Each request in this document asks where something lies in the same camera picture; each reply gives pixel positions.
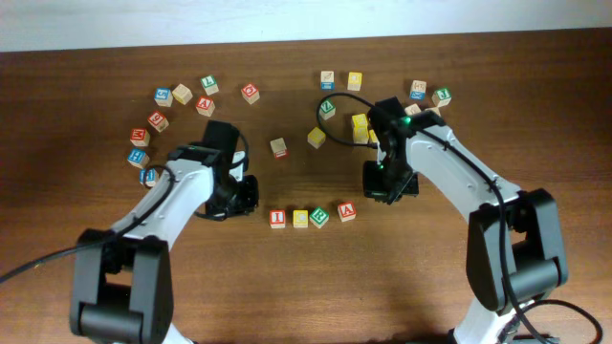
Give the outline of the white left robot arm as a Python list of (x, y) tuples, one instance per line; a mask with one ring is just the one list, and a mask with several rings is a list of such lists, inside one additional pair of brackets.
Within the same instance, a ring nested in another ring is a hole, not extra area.
[(96, 343), (186, 343), (173, 324), (169, 252), (192, 217), (222, 222), (258, 205), (235, 126), (211, 120), (201, 140), (169, 153), (144, 198), (108, 230), (77, 240), (69, 324)]

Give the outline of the yellow letter C block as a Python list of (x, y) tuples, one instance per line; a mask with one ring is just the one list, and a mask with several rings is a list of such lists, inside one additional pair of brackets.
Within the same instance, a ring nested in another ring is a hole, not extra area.
[(296, 209), (293, 211), (293, 227), (307, 228), (309, 224), (309, 212), (305, 209)]

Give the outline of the red letter I block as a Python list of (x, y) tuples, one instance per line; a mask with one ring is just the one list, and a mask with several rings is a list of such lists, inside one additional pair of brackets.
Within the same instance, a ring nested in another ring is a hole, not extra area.
[(273, 229), (286, 227), (286, 213), (282, 209), (273, 209), (270, 211), (270, 226)]

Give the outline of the green letter R block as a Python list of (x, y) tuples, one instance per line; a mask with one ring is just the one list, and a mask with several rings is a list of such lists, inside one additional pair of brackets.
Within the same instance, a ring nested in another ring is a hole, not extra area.
[(329, 221), (329, 213), (318, 206), (310, 213), (309, 220), (315, 227), (323, 228)]

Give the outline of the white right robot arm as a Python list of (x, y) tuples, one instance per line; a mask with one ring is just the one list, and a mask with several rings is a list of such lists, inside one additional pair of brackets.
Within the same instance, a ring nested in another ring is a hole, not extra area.
[(544, 189), (522, 190), (489, 169), (435, 112), (408, 115), (400, 101), (371, 105), (378, 157), (363, 166), (364, 195), (393, 204), (429, 179), (469, 225), (466, 273), (474, 298), (449, 343), (502, 343), (502, 330), (566, 283), (557, 203)]

